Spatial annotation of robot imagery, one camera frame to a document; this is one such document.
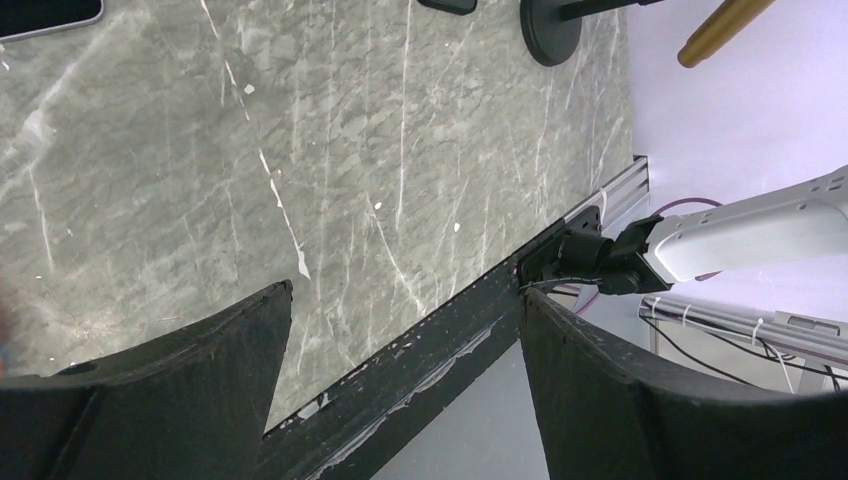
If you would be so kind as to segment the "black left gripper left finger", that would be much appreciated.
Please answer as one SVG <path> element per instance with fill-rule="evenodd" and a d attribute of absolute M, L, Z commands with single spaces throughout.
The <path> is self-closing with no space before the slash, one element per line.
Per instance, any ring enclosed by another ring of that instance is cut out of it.
<path fill-rule="evenodd" d="M 275 282 L 153 340 L 1 382 L 5 479 L 250 479 L 289 339 Z"/>

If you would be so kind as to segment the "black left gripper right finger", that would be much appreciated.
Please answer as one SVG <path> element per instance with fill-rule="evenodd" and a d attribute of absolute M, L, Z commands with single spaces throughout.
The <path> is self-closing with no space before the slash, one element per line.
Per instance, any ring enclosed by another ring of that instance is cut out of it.
<path fill-rule="evenodd" d="M 847 395 L 795 396 L 658 357 L 542 292 L 520 340 L 553 479 L 843 479 Z"/>

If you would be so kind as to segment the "black phone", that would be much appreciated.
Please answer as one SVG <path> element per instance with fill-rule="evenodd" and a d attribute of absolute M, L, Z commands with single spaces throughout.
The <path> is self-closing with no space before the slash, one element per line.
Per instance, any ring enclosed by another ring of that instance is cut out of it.
<path fill-rule="evenodd" d="M 418 3 L 426 8 L 449 13 L 457 16 L 465 16 L 473 13 L 477 7 L 477 0 L 418 0 Z"/>
<path fill-rule="evenodd" d="M 1 41 L 91 25 L 104 10 L 102 0 L 1 0 Z"/>

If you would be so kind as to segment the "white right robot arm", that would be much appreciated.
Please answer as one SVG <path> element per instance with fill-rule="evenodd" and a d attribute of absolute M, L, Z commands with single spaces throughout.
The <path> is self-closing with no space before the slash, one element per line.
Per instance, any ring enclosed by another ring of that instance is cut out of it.
<path fill-rule="evenodd" d="M 709 273 L 847 252 L 847 169 L 687 215 L 654 215 L 615 239 L 570 231 L 555 275 L 603 295 L 664 292 Z"/>

